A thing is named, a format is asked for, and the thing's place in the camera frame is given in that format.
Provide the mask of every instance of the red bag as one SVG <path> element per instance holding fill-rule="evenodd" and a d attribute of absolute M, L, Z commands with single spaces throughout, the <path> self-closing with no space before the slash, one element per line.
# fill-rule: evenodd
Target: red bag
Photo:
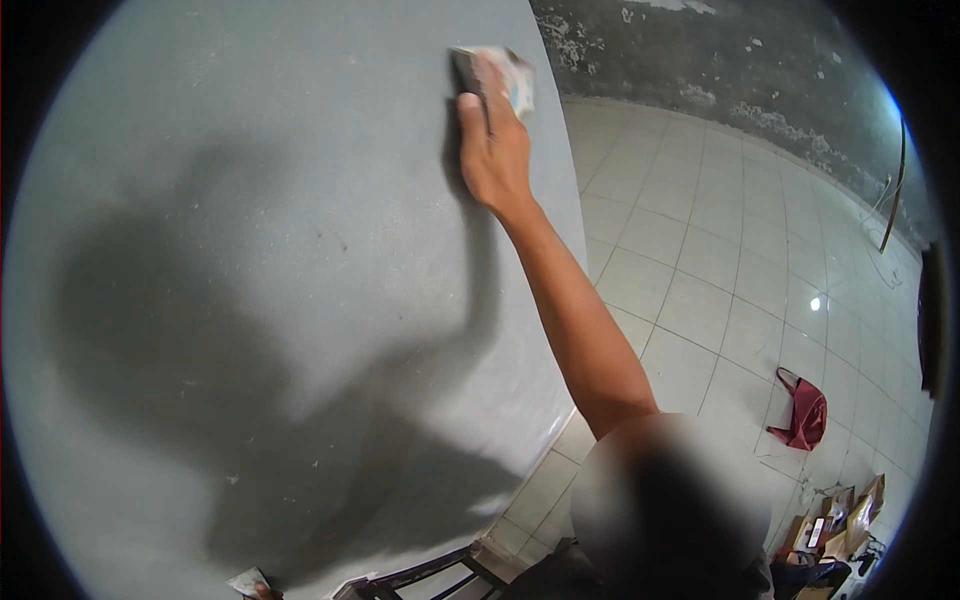
<path fill-rule="evenodd" d="M 787 383 L 780 374 L 781 371 L 796 378 L 797 386 Z M 827 430 L 827 399 L 824 393 L 813 387 L 809 381 L 783 367 L 777 367 L 777 378 L 793 397 L 793 419 L 790 421 L 790 429 L 767 427 L 767 431 L 792 448 L 812 450 L 824 438 Z"/>

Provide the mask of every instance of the white tile floor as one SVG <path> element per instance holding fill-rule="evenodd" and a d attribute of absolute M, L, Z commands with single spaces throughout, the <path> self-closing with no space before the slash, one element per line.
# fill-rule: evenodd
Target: white tile floor
<path fill-rule="evenodd" d="M 926 450 L 919 261 L 856 200 L 767 142 L 654 108 L 568 99 L 588 274 L 641 357 L 660 408 L 720 420 L 753 448 L 773 500 L 766 550 L 823 491 L 887 478 L 871 529 L 891 541 Z M 820 386 L 828 428 L 812 452 L 786 427 L 777 365 Z M 593 445 L 575 414 L 490 532 L 532 564 L 572 535 L 570 483 Z"/>

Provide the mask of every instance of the gray wall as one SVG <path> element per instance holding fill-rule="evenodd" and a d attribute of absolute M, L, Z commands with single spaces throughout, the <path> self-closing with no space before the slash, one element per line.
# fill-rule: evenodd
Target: gray wall
<path fill-rule="evenodd" d="M 896 185 L 899 111 L 825 5 L 530 1 L 561 92 L 736 127 L 817 165 L 870 204 L 888 173 Z M 912 144 L 897 228 L 915 248 L 936 238 Z"/>
<path fill-rule="evenodd" d="M 572 403 L 459 176 L 447 48 L 537 67 L 531 185 L 586 250 L 534 17 L 497 0 L 130 0 L 50 109 L 6 247 L 13 437 L 92 598 L 316 598 L 467 545 Z"/>

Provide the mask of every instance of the finger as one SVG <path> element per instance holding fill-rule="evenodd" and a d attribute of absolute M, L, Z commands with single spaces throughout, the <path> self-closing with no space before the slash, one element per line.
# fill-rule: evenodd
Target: finger
<path fill-rule="evenodd" d="M 487 114 L 476 94 L 464 93 L 457 98 L 460 129 L 464 133 L 461 152 L 480 152 L 487 144 Z"/>
<path fill-rule="evenodd" d="M 267 588 L 266 584 L 256 582 L 253 584 L 253 589 L 256 591 L 256 597 L 259 600 L 274 600 L 274 594 L 270 591 L 270 588 Z"/>
<path fill-rule="evenodd" d="M 490 129 L 496 132 L 498 124 L 516 120 L 507 88 L 503 84 L 503 72 L 490 60 L 490 56 L 484 53 L 477 56 L 477 71 L 484 99 L 487 101 Z"/>

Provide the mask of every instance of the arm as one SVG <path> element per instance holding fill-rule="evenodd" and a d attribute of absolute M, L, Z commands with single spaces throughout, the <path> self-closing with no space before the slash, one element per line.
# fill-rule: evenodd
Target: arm
<path fill-rule="evenodd" d="M 633 349 L 530 192 L 530 140 L 499 73 L 485 59 L 479 69 L 487 110 L 473 94 L 458 99 L 464 179 L 513 240 L 566 387 L 599 440 L 659 409 Z"/>

